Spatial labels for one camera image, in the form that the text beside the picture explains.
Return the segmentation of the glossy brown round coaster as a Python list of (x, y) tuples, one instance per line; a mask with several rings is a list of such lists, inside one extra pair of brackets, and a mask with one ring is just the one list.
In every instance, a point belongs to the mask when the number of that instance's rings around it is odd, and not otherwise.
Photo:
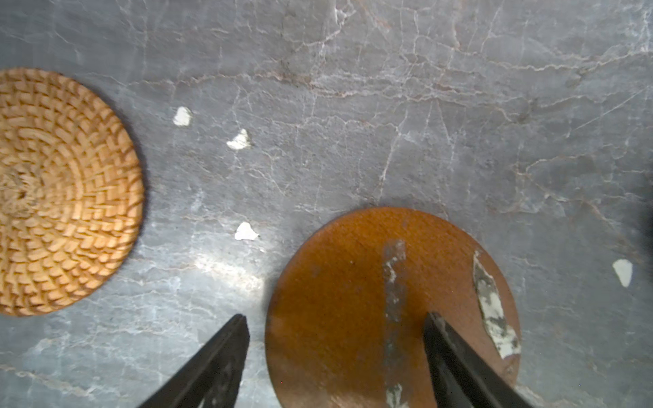
[(268, 308), (265, 351), (284, 407), (433, 407), (423, 345), (430, 312), (450, 323), (508, 384), (520, 357), (501, 357), (483, 324), (474, 265), (495, 280), (508, 324), (515, 300), (470, 235), (401, 207), (350, 212), (307, 240)]

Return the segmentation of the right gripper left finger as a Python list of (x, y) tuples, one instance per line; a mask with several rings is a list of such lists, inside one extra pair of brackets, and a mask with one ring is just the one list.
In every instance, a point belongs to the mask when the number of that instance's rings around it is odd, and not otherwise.
[(236, 314), (141, 408), (224, 407), (236, 404), (248, 353), (247, 318)]

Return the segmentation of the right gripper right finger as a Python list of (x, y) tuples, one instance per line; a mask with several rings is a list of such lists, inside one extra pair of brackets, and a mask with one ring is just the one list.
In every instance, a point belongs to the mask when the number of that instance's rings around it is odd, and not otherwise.
[(440, 314), (427, 314), (423, 343), (439, 408), (531, 408)]

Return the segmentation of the wicker rattan round coaster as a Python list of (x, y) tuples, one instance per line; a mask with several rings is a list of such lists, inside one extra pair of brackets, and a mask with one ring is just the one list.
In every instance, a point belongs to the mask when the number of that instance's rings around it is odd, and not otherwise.
[(1, 311), (41, 316), (100, 288), (129, 255), (145, 188), (134, 143), (93, 91), (1, 73)]

